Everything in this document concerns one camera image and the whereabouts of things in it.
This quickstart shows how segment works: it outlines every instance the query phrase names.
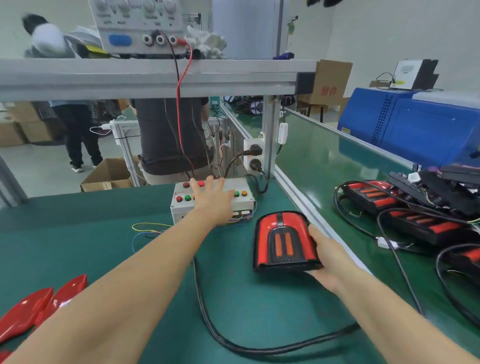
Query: man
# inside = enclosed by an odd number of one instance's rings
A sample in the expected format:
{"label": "man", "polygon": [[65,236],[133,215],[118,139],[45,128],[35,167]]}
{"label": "man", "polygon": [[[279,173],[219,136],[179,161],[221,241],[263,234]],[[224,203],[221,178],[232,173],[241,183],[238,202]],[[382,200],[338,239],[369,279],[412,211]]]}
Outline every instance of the man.
{"label": "man", "polygon": [[[25,51],[26,58],[77,58],[63,33],[43,16],[28,14],[22,18],[25,31],[32,37],[30,49]],[[98,135],[92,133],[94,126],[88,101],[58,100],[50,105],[65,125],[65,146],[70,164],[75,173],[83,172],[82,142],[85,144],[92,164],[97,166],[103,160],[98,147]]]}
{"label": "man", "polygon": [[208,98],[180,99],[180,147],[177,100],[149,98],[131,100],[136,109],[142,142],[140,167],[148,184],[176,183],[192,174],[204,180],[212,174],[213,150],[208,149],[202,121],[208,120]]}
{"label": "man", "polygon": [[[138,362],[200,244],[232,217],[235,191],[224,192],[223,184],[213,188],[210,176],[200,189],[191,179],[194,210],[58,310],[5,364]],[[342,300],[389,364],[480,364],[359,268],[339,243],[313,225],[309,233],[325,267],[312,275]]]}

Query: black hair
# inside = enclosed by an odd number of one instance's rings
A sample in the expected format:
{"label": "black hair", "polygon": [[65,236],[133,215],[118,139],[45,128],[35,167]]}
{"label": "black hair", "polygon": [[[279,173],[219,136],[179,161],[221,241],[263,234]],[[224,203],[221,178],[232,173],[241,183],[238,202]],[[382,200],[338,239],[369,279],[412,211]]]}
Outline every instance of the black hair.
{"label": "black hair", "polygon": [[24,29],[27,31],[27,33],[32,35],[36,27],[48,22],[43,16],[27,14],[22,18],[22,23],[24,24]]}

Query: wall outlet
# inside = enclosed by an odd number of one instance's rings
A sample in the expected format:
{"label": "wall outlet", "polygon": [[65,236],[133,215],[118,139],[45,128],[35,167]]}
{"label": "wall outlet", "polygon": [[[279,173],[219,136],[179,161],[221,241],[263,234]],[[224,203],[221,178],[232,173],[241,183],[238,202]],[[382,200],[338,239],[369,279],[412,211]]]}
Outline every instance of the wall outlet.
{"label": "wall outlet", "polygon": [[[265,150],[265,144],[264,144],[263,139],[261,139],[261,138],[252,138],[252,139],[243,140],[243,150],[249,150],[250,147],[254,144],[259,145],[262,148],[262,150]],[[262,163],[262,167],[264,166],[264,154],[263,153],[259,156],[244,156],[243,157],[243,166],[245,167],[245,169],[247,171],[252,170],[250,168],[250,162],[253,159],[258,159]]]}

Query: black pants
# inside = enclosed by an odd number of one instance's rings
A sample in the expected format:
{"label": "black pants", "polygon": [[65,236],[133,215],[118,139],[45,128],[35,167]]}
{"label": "black pants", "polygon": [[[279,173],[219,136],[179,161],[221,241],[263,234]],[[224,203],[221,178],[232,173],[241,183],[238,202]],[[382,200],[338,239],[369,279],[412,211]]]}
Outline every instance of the black pants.
{"label": "black pants", "polygon": [[52,107],[59,119],[65,125],[65,146],[67,147],[70,164],[80,167],[82,160],[82,142],[85,144],[92,163],[97,165],[102,161],[98,147],[98,135],[92,133],[92,113],[87,105],[59,105]]}

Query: red wire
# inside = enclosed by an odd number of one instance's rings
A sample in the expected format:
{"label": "red wire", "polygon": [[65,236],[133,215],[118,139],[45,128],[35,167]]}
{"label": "red wire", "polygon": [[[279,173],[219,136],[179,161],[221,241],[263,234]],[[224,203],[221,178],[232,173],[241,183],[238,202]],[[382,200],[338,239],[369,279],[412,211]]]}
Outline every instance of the red wire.
{"label": "red wire", "polygon": [[188,161],[190,162],[190,165],[192,166],[192,171],[193,171],[194,168],[193,168],[192,161],[190,161],[190,159],[185,154],[185,151],[183,150],[183,144],[182,144],[182,141],[181,141],[181,128],[180,128],[180,84],[183,81],[183,79],[185,78],[185,75],[187,74],[188,69],[190,68],[190,63],[192,62],[192,58],[193,58],[192,46],[188,43],[187,43],[187,46],[190,48],[190,59],[188,60],[187,68],[185,68],[185,71],[183,71],[183,74],[181,75],[181,77],[179,79],[179,82],[177,84],[177,123],[178,123],[178,127],[179,127],[180,148],[181,148],[181,151],[182,151],[183,155],[185,156],[185,158],[187,158]]}

